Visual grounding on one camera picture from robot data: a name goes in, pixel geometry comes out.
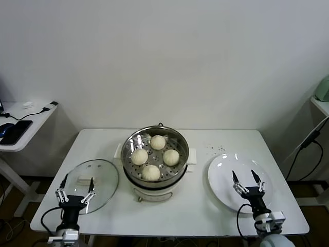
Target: computer mouse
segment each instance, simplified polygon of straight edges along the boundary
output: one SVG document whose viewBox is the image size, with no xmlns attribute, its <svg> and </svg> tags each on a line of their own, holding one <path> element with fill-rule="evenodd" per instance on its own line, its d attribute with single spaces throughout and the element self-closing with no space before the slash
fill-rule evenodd
<svg viewBox="0 0 329 247">
<path fill-rule="evenodd" d="M 6 135 L 6 133 L 7 133 L 7 131 L 11 128 L 11 127 L 13 127 L 14 126 L 14 124 L 13 123 L 5 123 L 4 125 L 1 125 L 0 126 L 0 138 L 1 137 L 4 137 L 5 135 Z"/>
</svg>

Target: white wall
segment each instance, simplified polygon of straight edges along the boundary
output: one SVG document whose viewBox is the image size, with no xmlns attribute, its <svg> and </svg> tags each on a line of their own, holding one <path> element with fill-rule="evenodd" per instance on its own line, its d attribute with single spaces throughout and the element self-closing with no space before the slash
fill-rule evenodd
<svg viewBox="0 0 329 247">
<path fill-rule="evenodd" d="M 82 128 L 161 121 L 259 129 L 282 159 L 313 126 L 307 99 L 328 73 L 328 8 L 326 0 L 1 1 L 1 97 L 61 104 L 28 150 L 5 157 L 20 174 L 29 171 L 15 161 L 52 175 Z"/>
</svg>

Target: floor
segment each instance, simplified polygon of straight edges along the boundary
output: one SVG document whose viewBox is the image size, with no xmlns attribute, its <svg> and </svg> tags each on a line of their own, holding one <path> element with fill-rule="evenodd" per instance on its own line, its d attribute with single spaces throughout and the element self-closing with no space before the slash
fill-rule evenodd
<svg viewBox="0 0 329 247">
<path fill-rule="evenodd" d="M 0 178 L 6 188 L 9 183 L 4 178 Z M 25 179 L 25 181 L 31 184 L 34 180 Z M 42 179 L 41 184 L 37 190 L 38 193 L 45 193 L 51 184 L 50 179 Z M 293 191 L 295 197 L 313 197 L 316 196 L 315 190 L 313 190 L 310 185 L 291 185 L 291 190 Z M 11 220 L 15 209 L 19 205 L 23 194 L 19 192 L 16 188 L 13 188 L 7 198 L 4 200 L 0 209 L 0 219 L 5 221 Z M 24 246 L 30 247 L 32 244 L 42 238 L 46 238 L 47 235 L 44 233 L 37 233 L 30 229 L 29 222 L 32 220 L 34 213 L 36 212 L 39 203 L 30 203 L 26 209 L 23 217 L 26 219 L 25 225 L 23 223 L 19 225 L 13 232 L 13 236 L 17 235 L 19 231 L 22 231 L 13 237 L 12 241 L 4 243 L 6 240 L 6 235 L 9 232 L 8 225 L 4 225 L 4 228 L 0 227 L 0 245 L 3 246 Z M 323 247 L 329 246 L 328 235 L 328 222 L 329 213 L 324 207 L 301 207 L 308 223 L 310 226 L 310 231 L 306 235 L 307 238 L 302 236 L 288 236 L 288 238 L 297 247 L 312 246 L 312 247 Z M 9 222 L 9 224 L 14 227 L 19 224 L 22 219 L 14 219 Z M 82 240 L 87 241 L 89 236 L 81 236 Z M 249 242 L 250 246 L 259 246 L 259 240 L 251 239 Z M 36 247 L 47 246 L 47 244 L 39 243 Z M 135 238 L 135 237 L 96 237 L 94 247 L 224 247 L 224 246 L 243 246 L 240 238 L 193 238 L 193 239 L 178 239 L 172 241 L 170 239 L 157 239 L 157 238 Z"/>
</svg>

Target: wire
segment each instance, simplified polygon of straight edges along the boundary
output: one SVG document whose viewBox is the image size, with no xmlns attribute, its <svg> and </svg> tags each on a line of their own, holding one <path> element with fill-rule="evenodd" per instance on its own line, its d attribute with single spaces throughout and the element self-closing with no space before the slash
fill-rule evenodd
<svg viewBox="0 0 329 247">
<path fill-rule="evenodd" d="M 26 118 L 26 117 L 33 116 L 33 115 L 38 115 L 38 114 L 43 113 L 43 112 L 45 112 L 45 110 L 42 109 L 41 111 L 39 111 L 39 112 L 37 112 L 37 113 L 31 113 L 31 114 L 28 114 L 28 115 L 26 115 L 26 116 L 24 116 L 24 117 L 21 117 L 21 118 L 16 118 L 16 117 L 14 117 L 14 116 L 12 116 L 12 115 L 10 115 L 10 114 L 9 114 L 9 117 L 11 117 L 11 118 L 13 118 L 13 119 L 15 119 L 15 120 L 17 120 L 17 121 L 21 121 L 21 120 L 23 120 L 23 119 Z"/>
<path fill-rule="evenodd" d="M 322 128 L 325 126 L 325 124 L 328 122 L 328 120 L 329 120 L 329 118 L 327 118 L 326 121 L 324 121 L 323 125 L 319 128 L 318 131 L 321 131 L 322 130 Z"/>
<path fill-rule="evenodd" d="M 295 155 L 294 161 L 293 161 L 292 165 L 290 166 L 290 169 L 289 169 L 288 175 L 287 175 L 287 177 L 286 177 L 286 181 L 288 180 L 288 177 L 290 176 L 290 173 L 291 173 L 291 171 L 292 171 L 292 169 L 293 169 L 293 167 L 294 167 L 294 165 L 295 165 L 295 162 L 296 162 L 297 156 L 298 156 L 298 154 L 300 153 L 300 151 L 302 151 L 301 148 L 298 150 L 298 152 L 297 152 L 296 155 Z"/>
<path fill-rule="evenodd" d="M 326 118 L 324 118 L 321 122 L 319 122 L 319 124 L 316 125 L 316 127 L 312 129 L 312 131 L 309 132 L 306 138 L 281 162 L 281 164 L 283 164 L 288 158 L 290 158 L 290 156 L 293 155 L 293 153 L 304 143 L 304 141 L 313 133 L 313 131 L 315 131 L 323 122 L 326 123 L 328 120 L 329 120 L 329 115 Z"/>
<path fill-rule="evenodd" d="M 307 241 L 307 244 L 309 245 L 309 247 L 312 247 L 312 245 L 311 245 L 311 243 L 310 243 L 310 241 L 309 241 L 308 237 L 307 237 L 306 235 L 304 235 L 304 237 L 305 237 L 305 239 L 306 239 L 306 241 Z"/>
<path fill-rule="evenodd" d="M 31 247 L 35 247 L 38 243 L 47 243 L 47 242 L 48 242 L 47 238 L 42 238 L 34 242 Z"/>
<path fill-rule="evenodd" d="M 298 180 L 298 181 L 301 181 L 301 180 L 307 178 L 309 175 L 311 175 L 312 172 L 314 172 L 315 169 L 317 169 L 317 167 L 320 165 L 320 163 L 321 163 L 321 161 L 322 161 L 323 153 L 324 153 L 324 152 L 323 152 L 323 147 L 322 147 L 322 146 L 321 146 L 316 140 L 314 140 L 313 143 L 315 143 L 316 145 L 318 145 L 318 146 L 320 147 L 320 149 L 321 149 L 321 156 L 320 156 L 320 159 L 319 159 L 318 163 L 316 164 L 316 166 L 313 168 L 313 170 L 310 171 L 306 176 L 302 177 L 302 178 L 301 178 L 300 180 Z"/>
<path fill-rule="evenodd" d="M 11 227 L 11 225 L 9 224 L 9 222 L 11 222 L 11 221 L 13 221 L 13 220 L 15 220 L 15 219 L 19 219 L 19 218 L 21 218 L 21 219 L 23 219 L 19 224 L 17 224 L 14 228 L 12 228 Z M 11 220 L 9 220 L 8 222 L 4 222 L 5 224 L 7 224 L 8 226 L 9 226 L 9 228 L 10 228 L 10 231 L 9 231 L 9 233 L 7 234 L 7 236 L 6 236 L 6 240 L 5 241 L 3 241 L 3 242 L 0 242 L 0 245 L 6 245 L 7 243 L 9 243 L 9 242 L 12 242 L 13 240 L 15 240 L 16 238 L 17 238 L 17 236 L 24 230 L 24 227 L 25 227 L 25 222 L 28 222 L 27 220 L 25 220 L 24 218 L 22 218 L 22 217 L 19 217 L 19 218 L 13 218 L 13 219 L 11 219 Z M 22 227 L 22 229 L 13 237 L 13 230 L 15 230 L 18 226 L 20 226 L 21 224 L 23 223 L 23 227 Z"/>
<path fill-rule="evenodd" d="M 49 235 L 51 235 L 51 236 L 54 236 L 54 234 L 49 230 L 48 227 L 46 227 L 45 223 L 43 223 L 43 218 L 46 216 L 47 213 L 49 213 L 49 212 L 51 212 L 51 211 L 54 211 L 54 210 L 56 210 L 56 209 L 61 209 L 61 208 L 60 208 L 60 207 L 53 207 L 53 208 L 51 208 L 50 210 L 46 211 L 46 212 L 41 216 L 41 220 L 40 220 L 40 222 L 41 222 L 42 226 L 44 227 L 44 229 L 46 229 L 47 232 L 49 233 Z"/>
<path fill-rule="evenodd" d="M 306 246 L 306 242 L 305 242 L 305 240 L 304 240 L 304 238 L 303 238 L 303 236 L 302 235 L 300 235 L 300 238 L 302 239 L 302 241 L 303 241 L 303 245 L 304 245 L 304 247 L 307 247 Z"/>
<path fill-rule="evenodd" d="M 251 207 L 251 205 L 250 205 L 250 204 L 247 204 L 247 203 L 241 205 L 241 207 L 238 209 L 237 214 L 236 214 L 236 226 L 237 226 L 237 230 L 239 231 L 240 236 L 241 236 L 244 240 L 247 240 L 247 238 L 245 238 L 245 237 L 242 235 L 241 230 L 240 230 L 240 227 L 239 227 L 239 214 L 240 214 L 241 209 L 242 209 L 243 207 L 245 207 L 245 206 L 249 206 L 249 207 Z"/>
</svg>

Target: white shelf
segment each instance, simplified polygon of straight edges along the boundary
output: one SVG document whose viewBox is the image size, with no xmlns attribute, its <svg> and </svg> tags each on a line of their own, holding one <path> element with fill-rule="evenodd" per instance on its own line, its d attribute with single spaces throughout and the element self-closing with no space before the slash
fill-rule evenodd
<svg viewBox="0 0 329 247">
<path fill-rule="evenodd" d="M 317 108 L 320 109 L 320 111 L 324 115 L 329 115 L 329 102 L 322 102 L 320 100 L 315 99 L 314 97 L 312 97 L 310 100 Z"/>
<path fill-rule="evenodd" d="M 50 102 L 51 101 L 33 102 L 34 107 L 31 109 L 24 109 L 23 108 L 24 102 L 3 102 L 5 109 L 4 112 L 10 113 L 10 115 L 16 118 L 21 118 L 28 114 L 41 111 L 42 108 L 48 105 Z M 15 145 L 8 145 L 8 146 L 0 145 L 0 152 L 18 152 L 24 149 L 25 146 L 30 142 L 30 140 L 34 137 L 37 131 L 41 128 L 44 122 L 51 116 L 51 114 L 54 112 L 56 108 L 57 107 L 53 107 L 50 111 L 24 118 L 24 120 L 33 121 L 31 126 L 27 129 L 27 131 L 23 134 L 23 136 L 18 140 L 18 142 Z M 15 124 L 17 123 L 17 120 L 11 117 L 8 118 L 0 117 L 0 125 L 3 125 L 8 122 Z"/>
</svg>

